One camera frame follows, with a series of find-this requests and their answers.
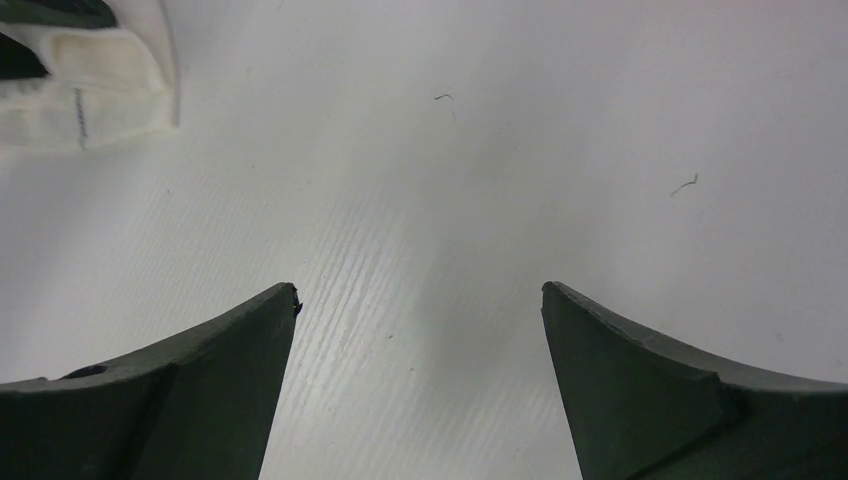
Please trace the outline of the cream towel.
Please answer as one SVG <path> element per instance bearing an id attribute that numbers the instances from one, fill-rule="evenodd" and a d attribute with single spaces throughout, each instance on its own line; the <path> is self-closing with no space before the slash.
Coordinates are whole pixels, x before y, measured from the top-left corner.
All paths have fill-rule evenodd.
<path id="1" fill-rule="evenodd" d="M 104 2 L 114 28 L 4 28 L 34 48 L 48 75 L 1 80 L 2 150 L 86 150 L 177 128 L 179 80 L 163 2 Z"/>

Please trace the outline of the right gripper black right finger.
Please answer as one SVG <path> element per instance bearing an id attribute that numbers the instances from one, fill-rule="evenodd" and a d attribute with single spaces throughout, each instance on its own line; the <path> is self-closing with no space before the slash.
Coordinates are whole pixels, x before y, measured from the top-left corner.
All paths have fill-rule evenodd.
<path id="1" fill-rule="evenodd" d="M 548 282 L 542 318 L 586 479 L 843 479 L 847 388 L 717 356 Z"/>

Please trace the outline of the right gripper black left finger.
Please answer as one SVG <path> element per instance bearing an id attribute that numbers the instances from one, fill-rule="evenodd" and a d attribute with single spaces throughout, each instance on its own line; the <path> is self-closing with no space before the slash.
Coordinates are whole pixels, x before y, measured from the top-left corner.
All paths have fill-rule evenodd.
<path id="1" fill-rule="evenodd" d="M 3 384 L 2 477 L 257 478 L 301 308 L 280 283 L 134 352 Z"/>

